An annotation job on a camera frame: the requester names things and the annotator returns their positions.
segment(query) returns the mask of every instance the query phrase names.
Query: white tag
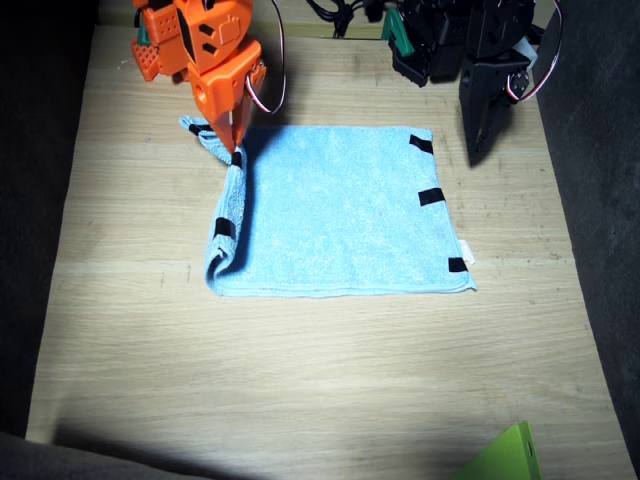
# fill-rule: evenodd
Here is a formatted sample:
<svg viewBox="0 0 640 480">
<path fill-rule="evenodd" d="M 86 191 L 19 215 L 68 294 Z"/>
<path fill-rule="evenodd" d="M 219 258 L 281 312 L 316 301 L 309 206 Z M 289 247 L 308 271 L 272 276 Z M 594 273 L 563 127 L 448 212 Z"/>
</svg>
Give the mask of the white tag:
<svg viewBox="0 0 640 480">
<path fill-rule="evenodd" d="M 462 259 L 467 262 L 469 265 L 473 265 L 476 263 L 476 259 L 471 252 L 471 247 L 466 240 L 460 240 L 460 249 L 462 250 Z"/>
</svg>

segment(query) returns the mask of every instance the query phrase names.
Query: black tape strip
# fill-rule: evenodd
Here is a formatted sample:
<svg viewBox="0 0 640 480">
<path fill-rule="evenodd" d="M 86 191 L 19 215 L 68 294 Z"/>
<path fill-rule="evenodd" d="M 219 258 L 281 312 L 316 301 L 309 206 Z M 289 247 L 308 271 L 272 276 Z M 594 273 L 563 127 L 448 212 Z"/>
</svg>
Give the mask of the black tape strip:
<svg viewBox="0 0 640 480">
<path fill-rule="evenodd" d="M 231 155 L 231 165 L 235 165 L 242 170 L 242 154 L 240 152 L 233 152 Z"/>
<path fill-rule="evenodd" d="M 418 193 L 420 197 L 420 206 L 424 207 L 430 203 L 444 202 L 444 194 L 441 188 L 432 188 L 431 190 L 423 190 Z"/>
<path fill-rule="evenodd" d="M 191 60 L 195 62 L 195 55 L 193 54 L 193 43 L 191 42 L 191 32 L 189 30 L 189 24 L 184 19 L 184 15 L 182 14 L 182 10 L 176 8 L 176 13 L 178 14 L 178 25 L 180 25 L 180 35 L 182 37 L 182 44 L 184 45 L 184 49 L 187 51 Z"/>
<path fill-rule="evenodd" d="M 216 228 L 213 231 L 213 238 L 216 235 L 224 235 L 225 237 L 231 237 L 232 240 L 236 239 L 236 226 L 233 222 L 227 218 L 216 218 Z"/>
<path fill-rule="evenodd" d="M 433 143 L 429 140 L 422 140 L 421 138 L 416 137 L 415 135 L 411 135 L 409 138 L 409 143 L 414 147 L 418 147 L 420 150 L 426 153 L 430 153 L 433 155 Z"/>
<path fill-rule="evenodd" d="M 449 271 L 451 273 L 467 272 L 467 264 L 460 257 L 454 257 L 449 259 Z"/>
<path fill-rule="evenodd" d="M 200 132 L 212 132 L 213 129 L 211 125 L 196 125 L 192 123 L 189 125 L 189 131 L 197 137 Z"/>
<path fill-rule="evenodd" d="M 211 278 L 213 278 L 213 274 L 218 268 L 218 265 L 220 265 L 220 262 L 222 262 L 222 255 L 216 255 L 213 257 L 213 260 L 211 260 L 211 266 L 209 267 Z"/>
<path fill-rule="evenodd" d="M 217 48 L 214 47 L 213 45 L 211 45 L 210 43 L 203 43 L 202 44 L 202 49 L 205 52 L 210 53 L 211 55 L 213 55 L 214 53 L 216 53 Z"/>
</svg>

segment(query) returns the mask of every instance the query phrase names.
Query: blue towel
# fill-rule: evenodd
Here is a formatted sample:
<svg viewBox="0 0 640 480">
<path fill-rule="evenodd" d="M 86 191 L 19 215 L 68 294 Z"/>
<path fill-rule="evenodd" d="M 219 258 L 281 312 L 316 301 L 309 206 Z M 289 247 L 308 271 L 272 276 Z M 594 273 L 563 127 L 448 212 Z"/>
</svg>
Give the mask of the blue towel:
<svg viewBox="0 0 640 480">
<path fill-rule="evenodd" d="M 202 119 L 184 128 L 229 165 L 205 256 L 228 296 L 333 297 L 476 288 L 416 128 L 254 127 L 230 155 Z"/>
</svg>

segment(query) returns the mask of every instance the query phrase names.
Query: white wire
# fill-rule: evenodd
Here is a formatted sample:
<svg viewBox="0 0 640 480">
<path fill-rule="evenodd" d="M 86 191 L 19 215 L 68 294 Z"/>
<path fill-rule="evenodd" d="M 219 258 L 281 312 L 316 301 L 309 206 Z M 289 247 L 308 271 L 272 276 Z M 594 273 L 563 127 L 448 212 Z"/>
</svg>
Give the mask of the white wire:
<svg viewBox="0 0 640 480">
<path fill-rule="evenodd" d="M 249 80 L 249 74 L 247 74 L 247 76 L 245 77 L 244 83 L 245 83 L 245 86 L 247 87 L 247 92 L 249 92 L 249 96 L 253 100 L 253 103 L 255 103 L 256 106 L 263 112 L 271 113 L 273 115 L 277 113 L 278 110 L 280 110 L 280 107 L 282 107 L 282 103 L 284 102 L 284 94 L 287 89 L 287 74 L 284 68 L 284 27 L 282 25 L 282 17 L 280 16 L 280 9 L 278 8 L 278 3 L 276 2 L 276 0 L 271 0 L 271 2 L 273 3 L 273 6 L 276 8 L 276 13 L 278 14 L 278 25 L 280 27 L 280 60 L 282 61 L 282 95 L 280 96 L 280 102 L 278 103 L 278 106 L 273 110 L 269 110 L 267 107 L 264 106 L 264 104 L 260 101 L 260 99 L 256 95 L 256 92 L 253 91 L 253 87 L 251 86 L 251 80 Z"/>
<path fill-rule="evenodd" d="M 547 70 L 547 73 L 544 74 L 544 77 L 542 77 L 542 79 L 538 82 L 538 84 L 523 97 L 518 97 L 511 90 L 510 84 L 511 84 L 511 77 L 513 76 L 513 74 L 507 77 L 507 86 L 506 86 L 507 94 L 516 102 L 526 102 L 531 97 L 533 97 L 536 93 L 538 93 L 538 91 L 546 83 L 549 76 L 551 76 L 551 72 L 553 72 L 553 69 L 555 68 L 556 63 L 558 62 L 558 57 L 560 56 L 560 46 L 562 45 L 562 25 L 564 23 L 564 19 L 562 17 L 562 9 L 560 8 L 560 2 L 558 2 L 558 0 L 553 0 L 553 4 L 556 6 L 556 10 L 558 11 L 558 20 L 560 21 L 560 28 L 559 28 L 560 38 L 558 39 L 558 49 L 556 50 L 556 55 L 553 57 L 553 60 L 551 61 L 551 66 L 549 67 L 549 70 Z"/>
</svg>

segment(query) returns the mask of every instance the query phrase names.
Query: black cable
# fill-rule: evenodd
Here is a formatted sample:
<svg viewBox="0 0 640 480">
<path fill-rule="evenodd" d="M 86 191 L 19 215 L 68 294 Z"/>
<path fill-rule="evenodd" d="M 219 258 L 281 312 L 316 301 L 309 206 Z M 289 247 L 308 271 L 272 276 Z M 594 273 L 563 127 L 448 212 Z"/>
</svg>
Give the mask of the black cable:
<svg viewBox="0 0 640 480">
<path fill-rule="evenodd" d="M 351 4 L 346 3 L 344 0 L 332 1 L 338 6 L 338 11 L 336 12 L 330 12 L 329 10 L 322 8 L 314 0 L 307 0 L 307 3 L 311 6 L 313 11 L 316 12 L 318 17 L 325 22 L 333 23 L 333 38 L 342 38 L 347 32 L 349 23 L 353 20 L 353 12 L 363 6 L 363 0 L 354 0 Z"/>
</svg>

